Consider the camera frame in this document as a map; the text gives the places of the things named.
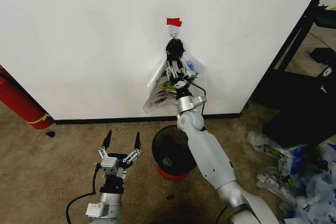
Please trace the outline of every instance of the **black cable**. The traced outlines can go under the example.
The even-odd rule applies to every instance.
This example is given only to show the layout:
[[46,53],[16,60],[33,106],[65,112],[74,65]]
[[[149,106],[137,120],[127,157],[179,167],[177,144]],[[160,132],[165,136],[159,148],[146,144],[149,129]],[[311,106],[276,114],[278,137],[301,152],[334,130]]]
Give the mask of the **black cable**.
[[69,204],[67,205],[67,208],[65,210],[65,216],[67,218],[68,224],[71,224],[70,215],[69,215],[69,208],[72,205],[72,203],[74,203],[78,199],[81,199],[81,198],[84,198],[84,197],[96,194],[96,176],[97,176],[97,172],[99,171],[100,168],[101,168],[100,164],[97,163],[96,164],[96,169],[94,170],[95,173],[94,173],[93,178],[92,178],[92,192],[88,193],[88,194],[84,194],[84,195],[78,196],[77,198],[75,198],[72,201],[70,201]]
[[221,215],[225,212],[226,209],[227,209],[227,207],[225,206],[225,207],[223,208],[223,210],[219,213],[219,215],[218,215],[218,217],[217,217],[217,219],[216,219],[216,221],[215,221],[215,224],[218,224],[218,221],[219,221]]
[[[194,84],[194,83],[192,83],[192,82],[190,82],[190,81],[188,81],[188,80],[187,80],[187,82],[189,82],[191,85],[193,85],[193,86],[195,86],[195,87],[197,87],[197,88],[203,90],[204,95],[206,96],[206,91],[205,91],[205,89],[201,88],[200,86],[198,86],[198,85],[196,85],[196,84]],[[205,105],[205,103],[203,103],[203,107],[202,107],[202,115],[203,115],[203,111],[204,111],[204,105]]]

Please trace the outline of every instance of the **debris on floor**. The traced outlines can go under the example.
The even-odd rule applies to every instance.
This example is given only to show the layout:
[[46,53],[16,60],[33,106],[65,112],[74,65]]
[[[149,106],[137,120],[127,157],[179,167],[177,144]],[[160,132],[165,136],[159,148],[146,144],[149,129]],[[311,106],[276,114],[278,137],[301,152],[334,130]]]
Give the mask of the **debris on floor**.
[[175,198],[175,195],[173,195],[173,194],[169,194],[166,197],[167,200],[174,199],[174,198]]
[[55,131],[48,131],[48,132],[46,132],[46,135],[47,136],[50,136],[51,138],[53,138],[54,136],[55,136]]
[[259,172],[257,186],[283,200],[281,223],[336,223],[336,145],[327,140],[317,147],[282,148],[256,132],[249,132],[247,141],[254,150],[278,160],[278,167]]

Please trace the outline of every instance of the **black bucket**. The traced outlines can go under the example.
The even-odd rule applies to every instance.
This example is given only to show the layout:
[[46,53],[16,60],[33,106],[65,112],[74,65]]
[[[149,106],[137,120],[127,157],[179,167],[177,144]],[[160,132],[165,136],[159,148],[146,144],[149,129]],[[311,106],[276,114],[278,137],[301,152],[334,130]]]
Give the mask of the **black bucket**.
[[184,179],[196,166],[188,147],[188,137],[176,125],[164,127],[155,135],[152,153],[160,174],[168,180]]

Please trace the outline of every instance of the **red fire extinguisher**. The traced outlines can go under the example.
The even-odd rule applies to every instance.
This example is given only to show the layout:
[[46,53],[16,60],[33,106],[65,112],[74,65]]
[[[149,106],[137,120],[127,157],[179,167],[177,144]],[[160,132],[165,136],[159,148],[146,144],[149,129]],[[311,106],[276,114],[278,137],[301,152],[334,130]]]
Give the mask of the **red fire extinguisher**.
[[4,69],[0,69],[0,100],[37,130],[52,125],[46,111]]

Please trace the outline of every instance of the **black baseboard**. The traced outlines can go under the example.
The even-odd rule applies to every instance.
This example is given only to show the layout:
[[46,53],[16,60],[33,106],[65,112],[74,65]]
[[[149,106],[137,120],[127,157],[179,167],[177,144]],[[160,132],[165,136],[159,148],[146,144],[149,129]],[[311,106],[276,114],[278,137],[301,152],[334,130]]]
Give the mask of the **black baseboard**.
[[[204,119],[238,118],[240,113],[204,115]],[[176,121],[175,116],[153,116],[149,118],[103,118],[103,119],[72,119],[55,120],[56,124],[91,124],[91,123],[134,123]]]

